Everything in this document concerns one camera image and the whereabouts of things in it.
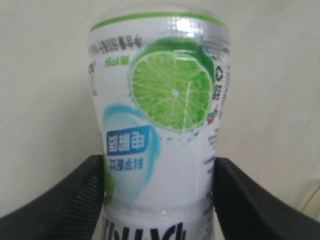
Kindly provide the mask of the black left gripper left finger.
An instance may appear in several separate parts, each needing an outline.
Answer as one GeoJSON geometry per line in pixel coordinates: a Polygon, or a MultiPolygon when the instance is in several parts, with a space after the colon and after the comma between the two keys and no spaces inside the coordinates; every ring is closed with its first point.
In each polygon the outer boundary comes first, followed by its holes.
{"type": "Polygon", "coordinates": [[[2,240],[90,240],[104,199],[103,156],[89,156],[50,190],[1,217],[2,240]]]}

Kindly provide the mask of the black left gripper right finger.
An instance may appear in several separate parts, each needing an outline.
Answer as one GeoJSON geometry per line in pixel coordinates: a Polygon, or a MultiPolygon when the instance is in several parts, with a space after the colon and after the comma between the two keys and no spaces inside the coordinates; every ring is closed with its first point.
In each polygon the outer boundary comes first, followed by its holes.
{"type": "Polygon", "coordinates": [[[265,190],[230,159],[214,160],[212,203],[226,240],[318,240],[320,223],[265,190]]]}

